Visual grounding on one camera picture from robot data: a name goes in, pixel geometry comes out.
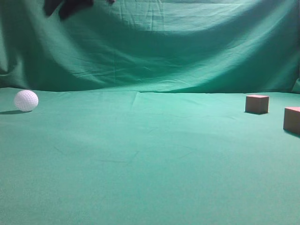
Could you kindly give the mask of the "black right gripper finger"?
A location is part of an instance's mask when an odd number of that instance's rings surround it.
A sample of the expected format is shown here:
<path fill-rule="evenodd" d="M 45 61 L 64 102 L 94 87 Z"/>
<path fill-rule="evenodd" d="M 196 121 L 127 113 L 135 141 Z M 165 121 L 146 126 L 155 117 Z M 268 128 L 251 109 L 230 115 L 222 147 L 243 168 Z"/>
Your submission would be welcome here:
<path fill-rule="evenodd" d="M 93 0 L 66 0 L 59 10 L 59 17 L 61 20 L 65 20 L 79 10 L 92 7 L 93 5 Z"/>

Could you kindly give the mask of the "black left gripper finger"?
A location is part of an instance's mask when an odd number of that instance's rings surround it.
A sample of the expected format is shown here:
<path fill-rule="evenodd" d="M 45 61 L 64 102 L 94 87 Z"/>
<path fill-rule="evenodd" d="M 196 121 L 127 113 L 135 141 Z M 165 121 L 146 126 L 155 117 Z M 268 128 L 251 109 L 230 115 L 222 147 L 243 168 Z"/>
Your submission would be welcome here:
<path fill-rule="evenodd" d="M 44 12 L 46 16 L 51 16 L 63 0 L 44 0 Z"/>

